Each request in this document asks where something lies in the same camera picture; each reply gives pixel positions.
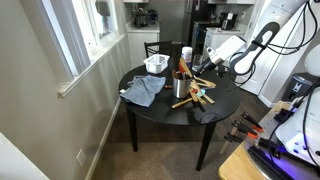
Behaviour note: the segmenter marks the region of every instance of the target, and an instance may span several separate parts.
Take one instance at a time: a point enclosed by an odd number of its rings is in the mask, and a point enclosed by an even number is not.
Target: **window sill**
[[[71,82],[61,83],[58,94],[60,97],[66,97],[71,90],[83,79],[98,63],[101,61],[123,38],[125,34],[117,36],[115,39],[111,40],[107,46],[96,49],[93,52],[91,65],[83,71],[79,76],[74,77]]]

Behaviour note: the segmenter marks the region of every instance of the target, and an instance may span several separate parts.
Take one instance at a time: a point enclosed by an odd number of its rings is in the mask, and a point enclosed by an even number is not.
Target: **window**
[[[63,61],[76,78],[97,57],[95,53],[119,35],[114,0],[42,0]]]

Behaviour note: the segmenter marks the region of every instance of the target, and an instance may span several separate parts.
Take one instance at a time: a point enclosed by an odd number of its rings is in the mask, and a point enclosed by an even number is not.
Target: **stainless steel refrigerator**
[[[208,21],[215,5],[207,4],[207,0],[186,0],[183,17],[182,43],[191,45],[194,21]]]

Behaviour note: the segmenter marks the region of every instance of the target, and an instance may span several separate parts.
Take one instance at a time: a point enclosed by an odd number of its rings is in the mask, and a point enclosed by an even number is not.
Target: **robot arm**
[[[251,42],[246,51],[230,62],[230,72],[234,75],[244,75],[251,71],[254,61],[272,41],[283,25],[298,11],[308,0],[271,0],[261,14],[258,21],[259,34]],[[222,64],[233,54],[245,46],[245,41],[237,36],[229,38],[214,51],[208,48],[209,59],[199,68],[196,76],[200,76],[206,70],[211,70]]]

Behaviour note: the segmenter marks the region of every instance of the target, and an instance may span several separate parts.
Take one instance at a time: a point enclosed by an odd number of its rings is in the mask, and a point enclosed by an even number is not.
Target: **white robot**
[[[254,61],[265,47],[294,13],[307,2],[309,0],[271,0],[258,22],[259,27],[263,28],[261,28],[259,34],[245,52],[230,62],[230,72],[234,75],[244,75],[250,72]],[[200,67],[195,76],[201,75],[205,70],[214,69],[239,52],[245,45],[246,42],[243,39],[233,36],[216,50],[208,48],[209,58]],[[305,61],[307,71],[311,75],[318,77],[320,77],[319,55],[320,45],[309,53]],[[294,116],[279,126],[276,135],[288,152],[319,167],[320,110],[318,107],[320,106],[320,88],[315,89],[308,111],[306,111],[307,103],[308,101],[305,100]]]

